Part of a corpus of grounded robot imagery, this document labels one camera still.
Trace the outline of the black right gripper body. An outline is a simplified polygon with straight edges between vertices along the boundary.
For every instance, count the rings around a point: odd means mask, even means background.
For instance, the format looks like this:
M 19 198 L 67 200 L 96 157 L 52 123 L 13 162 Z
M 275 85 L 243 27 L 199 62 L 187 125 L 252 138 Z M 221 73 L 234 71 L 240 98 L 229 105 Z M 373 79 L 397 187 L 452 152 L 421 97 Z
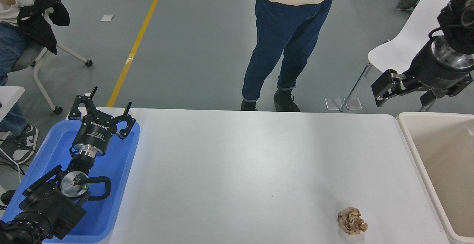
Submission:
M 451 48 L 446 40 L 428 41 L 405 71 L 431 88 L 445 89 L 457 84 L 473 70 L 473 55 Z

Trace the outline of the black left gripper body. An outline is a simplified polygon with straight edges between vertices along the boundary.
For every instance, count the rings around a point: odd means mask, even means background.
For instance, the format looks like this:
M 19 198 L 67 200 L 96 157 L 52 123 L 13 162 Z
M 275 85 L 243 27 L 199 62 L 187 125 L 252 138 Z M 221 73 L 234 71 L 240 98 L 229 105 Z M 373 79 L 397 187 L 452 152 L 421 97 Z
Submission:
M 104 112 L 90 113 L 83 117 L 81 127 L 72 142 L 77 151 L 86 146 L 105 153 L 113 134 L 117 132 L 117 120 Z

